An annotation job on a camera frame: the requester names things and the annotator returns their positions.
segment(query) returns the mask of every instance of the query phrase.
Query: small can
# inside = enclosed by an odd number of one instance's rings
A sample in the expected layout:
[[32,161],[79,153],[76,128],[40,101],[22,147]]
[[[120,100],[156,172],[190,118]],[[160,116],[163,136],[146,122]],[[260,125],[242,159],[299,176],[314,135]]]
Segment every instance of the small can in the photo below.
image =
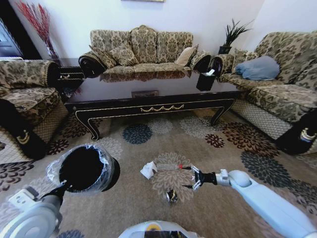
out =
[[173,188],[170,188],[167,192],[166,192],[166,198],[167,201],[170,203],[176,202],[178,197],[177,194],[175,192],[175,190]]

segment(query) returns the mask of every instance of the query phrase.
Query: picture frame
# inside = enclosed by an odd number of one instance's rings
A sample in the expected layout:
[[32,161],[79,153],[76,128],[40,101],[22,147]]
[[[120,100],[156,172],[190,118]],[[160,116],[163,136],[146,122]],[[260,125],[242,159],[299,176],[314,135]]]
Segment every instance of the picture frame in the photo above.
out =
[[156,1],[156,2],[165,2],[165,0],[128,0],[128,1]]

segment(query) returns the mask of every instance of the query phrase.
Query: black coffee table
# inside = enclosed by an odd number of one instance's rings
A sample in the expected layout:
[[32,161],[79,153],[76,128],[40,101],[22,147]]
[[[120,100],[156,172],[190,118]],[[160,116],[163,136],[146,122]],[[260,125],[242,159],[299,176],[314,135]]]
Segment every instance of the black coffee table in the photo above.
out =
[[65,106],[98,140],[91,119],[219,108],[211,119],[216,125],[243,92],[194,71],[103,74],[87,78]]

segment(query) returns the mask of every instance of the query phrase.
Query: green plant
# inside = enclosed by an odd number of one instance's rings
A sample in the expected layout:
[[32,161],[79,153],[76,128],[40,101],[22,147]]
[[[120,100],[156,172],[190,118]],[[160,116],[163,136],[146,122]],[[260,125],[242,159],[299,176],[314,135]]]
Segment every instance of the green plant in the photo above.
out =
[[247,25],[249,25],[252,21],[250,21],[247,24],[244,24],[240,27],[238,27],[237,25],[240,23],[240,21],[238,21],[237,23],[234,22],[234,20],[232,19],[232,26],[227,25],[226,28],[226,42],[223,44],[223,46],[225,47],[230,47],[230,45],[232,44],[232,42],[234,42],[235,39],[238,38],[238,36],[246,31],[250,31],[251,29],[246,29]]

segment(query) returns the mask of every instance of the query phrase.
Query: vase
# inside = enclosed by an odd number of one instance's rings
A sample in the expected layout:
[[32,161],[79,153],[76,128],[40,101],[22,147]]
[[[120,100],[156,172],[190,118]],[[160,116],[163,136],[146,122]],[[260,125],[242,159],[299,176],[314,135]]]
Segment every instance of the vase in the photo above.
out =
[[48,49],[48,53],[49,53],[50,58],[53,60],[58,60],[58,55],[56,54],[54,47],[51,43],[51,40],[49,38],[45,41],[45,45]]
[[231,49],[231,46],[220,46],[218,54],[228,54]]

